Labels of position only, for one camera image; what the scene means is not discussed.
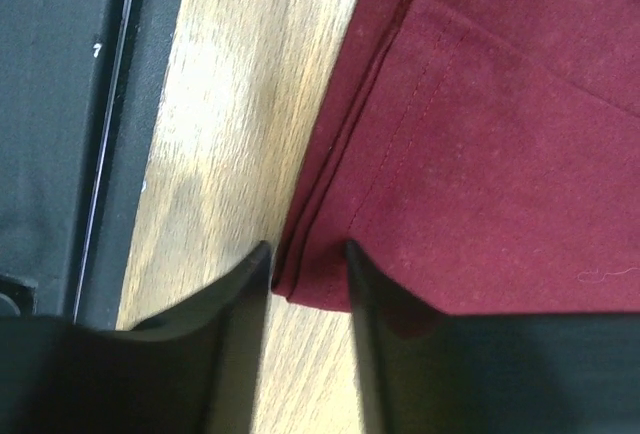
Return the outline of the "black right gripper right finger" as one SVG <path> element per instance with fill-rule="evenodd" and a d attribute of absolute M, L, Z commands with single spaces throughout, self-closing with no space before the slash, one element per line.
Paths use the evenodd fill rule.
<path fill-rule="evenodd" d="M 346 246 L 369 433 L 635 433 L 635 314 L 449 315 Z"/>

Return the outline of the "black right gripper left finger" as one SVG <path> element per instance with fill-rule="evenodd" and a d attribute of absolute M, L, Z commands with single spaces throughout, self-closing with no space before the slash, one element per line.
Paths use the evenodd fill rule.
<path fill-rule="evenodd" d="M 129 331 L 56 317 L 1 322 L 5 433 L 247 433 L 271 249 Z"/>

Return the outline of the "maroon t shirt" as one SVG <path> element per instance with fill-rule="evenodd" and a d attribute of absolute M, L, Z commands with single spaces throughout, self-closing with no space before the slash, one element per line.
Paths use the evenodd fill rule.
<path fill-rule="evenodd" d="M 639 0 L 358 0 L 273 291 L 347 310 L 345 245 L 452 313 L 639 307 Z"/>

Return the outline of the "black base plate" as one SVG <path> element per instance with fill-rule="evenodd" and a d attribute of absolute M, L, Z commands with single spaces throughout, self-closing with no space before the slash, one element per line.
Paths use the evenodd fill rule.
<path fill-rule="evenodd" d="M 1 0 L 1 311 L 113 329 L 181 0 Z"/>

